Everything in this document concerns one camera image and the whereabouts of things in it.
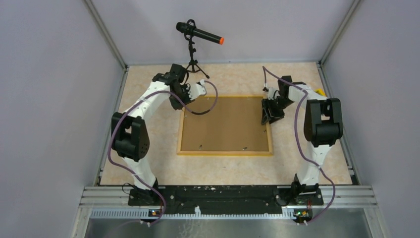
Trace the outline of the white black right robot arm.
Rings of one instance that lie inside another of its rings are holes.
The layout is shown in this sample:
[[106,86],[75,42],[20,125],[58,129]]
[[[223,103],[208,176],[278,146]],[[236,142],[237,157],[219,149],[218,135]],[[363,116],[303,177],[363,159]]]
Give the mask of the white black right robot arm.
[[290,75],[278,79],[278,89],[265,85],[263,91],[267,97],[262,99],[262,125],[284,118],[284,109],[292,103],[305,109],[303,132],[309,154],[303,157],[305,163],[295,174],[290,191],[294,203],[304,204],[316,194],[326,155],[343,135],[341,102],[317,93],[303,82],[293,82]]

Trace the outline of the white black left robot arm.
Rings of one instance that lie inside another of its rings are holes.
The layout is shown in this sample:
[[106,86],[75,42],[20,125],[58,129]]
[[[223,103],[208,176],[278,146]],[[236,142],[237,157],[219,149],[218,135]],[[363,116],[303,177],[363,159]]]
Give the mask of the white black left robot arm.
[[123,112],[111,117],[111,139],[108,161],[127,170],[140,190],[140,199],[147,205],[158,201],[157,178],[153,174],[148,152],[151,145],[147,123],[157,109],[169,103],[173,110],[188,109],[188,104],[207,93],[204,79],[188,82],[189,72],[173,64],[166,73],[157,73],[138,100]]

